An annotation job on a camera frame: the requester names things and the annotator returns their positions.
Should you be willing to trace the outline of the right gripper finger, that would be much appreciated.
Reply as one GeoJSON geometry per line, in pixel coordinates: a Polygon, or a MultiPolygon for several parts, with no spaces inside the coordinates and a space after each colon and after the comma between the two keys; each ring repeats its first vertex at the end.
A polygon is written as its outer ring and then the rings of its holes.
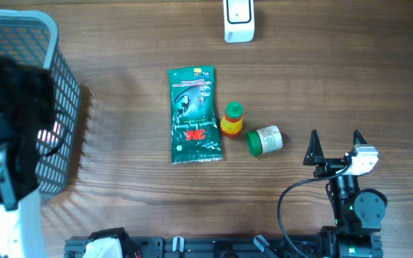
{"type": "Polygon", "coordinates": [[[316,129],[310,133],[308,149],[303,159],[304,166],[319,166],[325,163],[321,142],[316,129]]]}
{"type": "Polygon", "coordinates": [[[355,130],[353,132],[353,144],[354,145],[366,145],[367,144],[366,140],[364,139],[364,137],[362,136],[359,130],[355,130]]]}

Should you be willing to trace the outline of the green lid white jar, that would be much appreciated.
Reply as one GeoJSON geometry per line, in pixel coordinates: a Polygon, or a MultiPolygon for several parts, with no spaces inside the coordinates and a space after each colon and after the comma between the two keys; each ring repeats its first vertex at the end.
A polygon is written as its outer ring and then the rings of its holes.
{"type": "Polygon", "coordinates": [[[276,125],[253,130],[247,134],[247,144],[253,156],[280,150],[283,147],[283,137],[276,125]]]}

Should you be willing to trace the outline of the green cap sauce bottle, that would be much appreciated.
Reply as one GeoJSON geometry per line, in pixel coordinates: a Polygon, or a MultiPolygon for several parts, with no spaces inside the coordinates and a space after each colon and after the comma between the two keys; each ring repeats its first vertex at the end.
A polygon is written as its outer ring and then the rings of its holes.
{"type": "Polygon", "coordinates": [[[220,121],[220,130],[227,137],[238,136],[243,127],[243,107],[239,102],[230,102],[220,121]]]}

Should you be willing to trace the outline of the green 3M gloves packet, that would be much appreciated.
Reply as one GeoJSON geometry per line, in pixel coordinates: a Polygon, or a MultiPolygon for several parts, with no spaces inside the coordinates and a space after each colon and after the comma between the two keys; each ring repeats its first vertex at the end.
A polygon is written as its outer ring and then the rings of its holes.
{"type": "Polygon", "coordinates": [[[173,164],[219,161],[222,144],[214,104],[213,66],[168,71],[173,164]]]}

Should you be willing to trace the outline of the red packet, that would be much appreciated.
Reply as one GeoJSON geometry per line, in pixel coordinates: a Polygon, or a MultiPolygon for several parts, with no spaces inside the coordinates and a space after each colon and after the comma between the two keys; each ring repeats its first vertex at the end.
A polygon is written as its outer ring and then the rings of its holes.
{"type": "Polygon", "coordinates": [[[40,130],[37,138],[43,143],[54,145],[59,143],[62,137],[62,125],[59,122],[54,123],[52,130],[40,130]]]}

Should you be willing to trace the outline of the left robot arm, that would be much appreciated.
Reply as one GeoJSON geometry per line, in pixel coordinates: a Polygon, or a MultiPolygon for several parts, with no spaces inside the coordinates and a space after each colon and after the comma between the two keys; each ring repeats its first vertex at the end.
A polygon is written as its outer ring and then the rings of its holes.
{"type": "Polygon", "coordinates": [[[0,57],[0,257],[47,257],[37,166],[72,142],[77,111],[50,72],[0,57]]]}

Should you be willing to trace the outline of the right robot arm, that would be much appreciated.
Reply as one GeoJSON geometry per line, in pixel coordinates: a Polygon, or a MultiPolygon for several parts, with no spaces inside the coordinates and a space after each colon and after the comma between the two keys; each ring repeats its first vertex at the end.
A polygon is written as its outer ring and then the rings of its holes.
{"type": "Polygon", "coordinates": [[[373,170],[378,160],[378,150],[358,130],[353,132],[353,148],[342,158],[326,158],[317,131],[311,132],[303,165],[315,166],[315,178],[328,179],[325,190],[336,224],[323,226],[316,234],[313,257],[384,256],[377,233],[381,231],[387,198],[375,189],[360,189],[358,181],[373,170]]]}

